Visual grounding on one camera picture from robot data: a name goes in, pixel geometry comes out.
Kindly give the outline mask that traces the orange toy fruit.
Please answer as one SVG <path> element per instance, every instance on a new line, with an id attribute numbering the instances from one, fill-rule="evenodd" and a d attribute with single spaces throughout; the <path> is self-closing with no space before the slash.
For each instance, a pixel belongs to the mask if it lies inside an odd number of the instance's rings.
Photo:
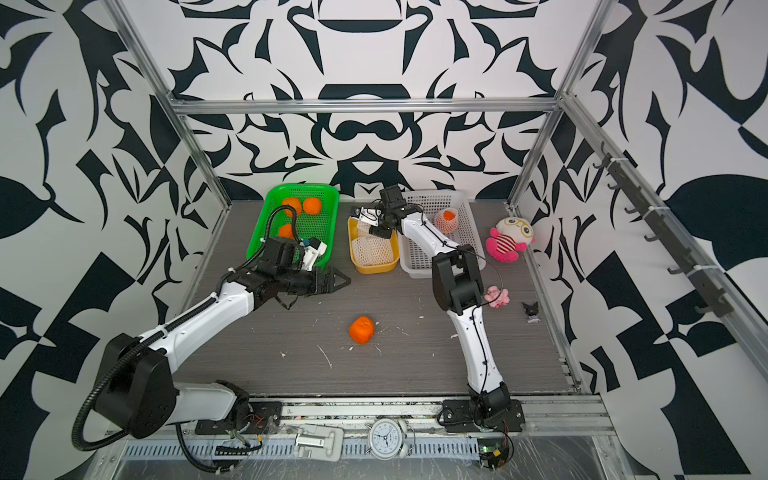
<path id="1" fill-rule="evenodd" d="M 282 206 L 286 207 L 284 213 L 289 218 L 300 216 L 303 213 L 302 201 L 296 197 L 289 197 L 284 199 L 282 201 Z"/>

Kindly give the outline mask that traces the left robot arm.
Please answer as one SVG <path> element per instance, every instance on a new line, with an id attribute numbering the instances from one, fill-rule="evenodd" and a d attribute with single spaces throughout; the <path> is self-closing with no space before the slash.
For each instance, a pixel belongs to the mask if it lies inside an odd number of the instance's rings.
<path id="1" fill-rule="evenodd" d="M 118 438 L 141 439 L 167 425 L 216 422 L 229 430 L 248 428 L 248 393 L 227 381 L 180 383 L 174 374 L 191 355 L 234 322 L 272 301 L 332 294 L 350 285 L 334 267 L 310 256 L 320 241 L 270 238 L 249 260 L 231 268 L 204 300 L 138 336 L 120 334 L 105 348 L 97 379 L 76 416 L 72 436 L 87 445 L 84 424 L 92 412 L 119 429 Z"/>

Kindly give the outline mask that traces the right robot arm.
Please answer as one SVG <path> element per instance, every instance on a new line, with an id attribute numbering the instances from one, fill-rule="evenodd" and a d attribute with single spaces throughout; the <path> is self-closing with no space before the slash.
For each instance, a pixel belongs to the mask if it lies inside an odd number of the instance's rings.
<path id="1" fill-rule="evenodd" d="M 366 207 L 352 208 L 350 216 L 374 236 L 385 238 L 393 232 L 404 236 L 431 258 L 433 294 L 456 330 L 464 357 L 469 420 L 482 429 L 504 430 L 515 413 L 484 326 L 487 301 L 474 248 L 440 232 L 423 207 L 407 201 L 397 186 L 384 188 L 380 199 Z"/>

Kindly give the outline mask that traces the yellow plastic tray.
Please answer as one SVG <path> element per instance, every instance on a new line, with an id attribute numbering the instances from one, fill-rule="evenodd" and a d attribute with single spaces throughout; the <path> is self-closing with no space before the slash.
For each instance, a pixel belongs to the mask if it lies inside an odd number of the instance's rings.
<path id="1" fill-rule="evenodd" d="M 399 245 L 398 245 L 398 236 L 396 233 L 392 233 L 390 237 L 387 239 L 391 242 L 392 249 L 394 251 L 394 261 L 388 264 L 384 265 L 378 265 L 378 266 L 368 266 L 363 267 L 359 266 L 354 262 L 353 254 L 351 253 L 351 242 L 357 238 L 362 236 L 369 236 L 369 237 L 378 237 L 376 235 L 370 234 L 368 231 L 361 230 L 359 226 L 361 223 L 354 218 L 349 218 L 347 220 L 347 231 L 348 231 L 348 243 L 349 243 L 349 251 L 350 251 L 350 258 L 356 268 L 356 270 L 364 275 L 372 275 L 372 274 L 381 274 L 381 273 L 387 273 L 393 271 L 398 262 L 399 262 Z"/>

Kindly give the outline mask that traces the white perforated plastic basket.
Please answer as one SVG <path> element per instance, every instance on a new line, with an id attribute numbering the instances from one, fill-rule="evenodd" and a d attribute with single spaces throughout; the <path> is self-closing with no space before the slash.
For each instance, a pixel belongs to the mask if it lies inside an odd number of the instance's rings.
<path id="1" fill-rule="evenodd" d="M 478 229 L 467 198 L 451 190 L 404 191 L 407 204 L 415 204 L 420 211 L 409 214 L 403 220 L 403 234 L 398 234 L 400 266 L 412 279 L 429 279 L 432 276 L 432 258 L 455 247 L 471 246 L 479 255 L 480 269 L 486 261 Z M 457 228 L 442 233 L 434 224 L 443 210 L 453 209 Z"/>

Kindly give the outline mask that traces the green plastic basket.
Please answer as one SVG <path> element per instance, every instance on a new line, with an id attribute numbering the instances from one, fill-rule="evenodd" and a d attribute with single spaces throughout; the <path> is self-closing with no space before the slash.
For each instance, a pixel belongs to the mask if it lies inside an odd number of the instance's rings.
<path id="1" fill-rule="evenodd" d="M 320 202 L 320 211 L 310 215 L 305 210 L 297 217 L 296 232 L 300 240 L 317 238 L 327 245 L 325 253 L 319 256 L 316 266 L 324 268 L 332 255 L 335 228 L 338 218 L 339 191 L 329 185 L 321 184 L 282 184 L 271 189 L 262 206 L 257 225 L 253 231 L 246 258 L 253 256 L 267 237 L 278 237 L 284 225 L 291 224 L 291 217 L 284 211 L 278 212 L 266 230 L 270 215 L 283 204 L 286 199 L 295 198 L 302 206 L 306 199 L 315 198 Z"/>

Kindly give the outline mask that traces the pink white plush toy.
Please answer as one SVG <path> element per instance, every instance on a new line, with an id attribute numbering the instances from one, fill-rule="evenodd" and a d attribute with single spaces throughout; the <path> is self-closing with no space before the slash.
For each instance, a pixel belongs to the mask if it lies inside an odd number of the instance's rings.
<path id="1" fill-rule="evenodd" d="M 505 217 L 490 230 L 485 248 L 495 260 L 511 263 L 517 261 L 534 242 L 534 229 L 526 219 Z"/>

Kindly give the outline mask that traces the small pink plush toy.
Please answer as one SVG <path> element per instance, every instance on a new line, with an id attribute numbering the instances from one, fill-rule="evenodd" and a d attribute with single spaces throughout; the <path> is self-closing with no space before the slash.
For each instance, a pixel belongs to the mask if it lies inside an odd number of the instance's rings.
<path id="1" fill-rule="evenodd" d="M 506 288 L 491 285 L 484 294 L 485 303 L 492 308 L 506 306 L 510 302 L 509 292 Z"/>

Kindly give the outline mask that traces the white analog clock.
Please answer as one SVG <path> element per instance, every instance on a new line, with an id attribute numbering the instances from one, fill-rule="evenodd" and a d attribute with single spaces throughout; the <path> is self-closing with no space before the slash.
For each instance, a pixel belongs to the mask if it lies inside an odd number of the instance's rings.
<path id="1" fill-rule="evenodd" d="M 370 454 L 378 460 L 405 458 L 409 453 L 405 422 L 393 418 L 376 420 L 368 432 L 367 443 Z"/>

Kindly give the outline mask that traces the small black toy figure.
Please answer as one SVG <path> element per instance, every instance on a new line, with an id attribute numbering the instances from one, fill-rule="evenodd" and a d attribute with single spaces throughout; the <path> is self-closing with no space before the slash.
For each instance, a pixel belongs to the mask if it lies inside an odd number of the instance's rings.
<path id="1" fill-rule="evenodd" d="M 526 315 L 526 321 L 531 323 L 538 323 L 540 321 L 539 318 L 539 303 L 533 302 L 533 303 L 522 303 L 525 315 Z"/>

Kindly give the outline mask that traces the small green circuit board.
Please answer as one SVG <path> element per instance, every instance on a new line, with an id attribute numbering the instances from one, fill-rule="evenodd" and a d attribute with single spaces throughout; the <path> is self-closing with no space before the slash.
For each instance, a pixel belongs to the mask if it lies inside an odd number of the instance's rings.
<path id="1" fill-rule="evenodd" d="M 478 465 L 495 471 L 505 466 L 513 457 L 515 447 L 509 438 L 478 440 Z"/>

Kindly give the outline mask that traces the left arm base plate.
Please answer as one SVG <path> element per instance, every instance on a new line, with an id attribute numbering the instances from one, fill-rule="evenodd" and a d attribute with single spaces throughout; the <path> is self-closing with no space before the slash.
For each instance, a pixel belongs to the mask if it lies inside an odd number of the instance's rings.
<path id="1" fill-rule="evenodd" d="M 271 434 L 281 423 L 283 403 L 280 401 L 250 401 L 241 403 L 224 420 L 200 420 L 197 435 L 223 435 L 237 431 L 242 435 Z"/>

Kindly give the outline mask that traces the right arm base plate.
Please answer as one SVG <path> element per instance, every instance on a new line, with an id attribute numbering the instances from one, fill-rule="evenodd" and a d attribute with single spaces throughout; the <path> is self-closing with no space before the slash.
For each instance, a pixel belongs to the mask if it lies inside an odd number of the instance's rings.
<path id="1" fill-rule="evenodd" d="M 436 422 L 449 433 L 501 432 L 520 433 L 526 422 L 522 405 L 518 400 L 500 413 L 482 419 L 480 407 L 470 400 L 444 400 L 442 408 L 435 415 Z"/>

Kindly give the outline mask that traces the black hook rail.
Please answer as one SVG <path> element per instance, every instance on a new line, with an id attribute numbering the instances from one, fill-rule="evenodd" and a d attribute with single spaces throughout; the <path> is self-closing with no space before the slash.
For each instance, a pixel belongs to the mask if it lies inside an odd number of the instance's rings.
<path id="1" fill-rule="evenodd" d="M 612 177 L 614 183 L 609 186 L 611 190 L 618 190 L 627 197 L 631 206 L 625 212 L 638 216 L 651 229 L 652 234 L 645 240 L 661 243 L 673 259 L 674 265 L 667 272 L 685 276 L 701 296 L 705 306 L 698 307 L 696 311 L 712 313 L 719 318 L 733 313 L 734 307 L 727 299 L 724 283 L 715 278 L 719 268 L 696 250 L 693 239 L 671 208 L 658 198 L 628 158 L 613 156 L 604 146 L 600 147 L 600 151 L 601 160 L 595 167 L 605 170 Z"/>

